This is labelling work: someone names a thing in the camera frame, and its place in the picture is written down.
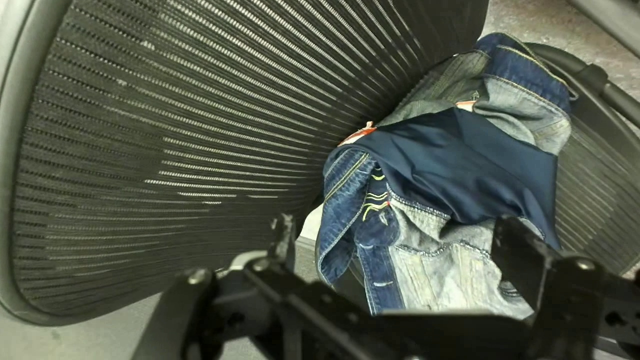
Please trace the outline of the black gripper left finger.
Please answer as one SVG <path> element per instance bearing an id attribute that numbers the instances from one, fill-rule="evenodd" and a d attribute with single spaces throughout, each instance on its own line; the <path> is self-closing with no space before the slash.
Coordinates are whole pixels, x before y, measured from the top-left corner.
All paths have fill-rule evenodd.
<path id="1" fill-rule="evenodd" d="M 245 251 L 221 274 L 181 275 L 162 292 L 132 360 L 221 360 L 248 339 L 266 360 L 374 360 L 374 337 L 350 299 L 321 282 L 321 222 L 278 222 L 272 251 Z"/>

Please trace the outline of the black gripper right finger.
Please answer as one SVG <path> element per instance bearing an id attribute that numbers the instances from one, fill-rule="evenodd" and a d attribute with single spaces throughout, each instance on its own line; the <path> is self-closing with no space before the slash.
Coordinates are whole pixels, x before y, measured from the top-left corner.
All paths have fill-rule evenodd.
<path id="1" fill-rule="evenodd" d="M 529 360 L 640 360 L 640 283 L 562 256 L 517 217 L 498 219 L 495 259 L 533 306 Z"/>

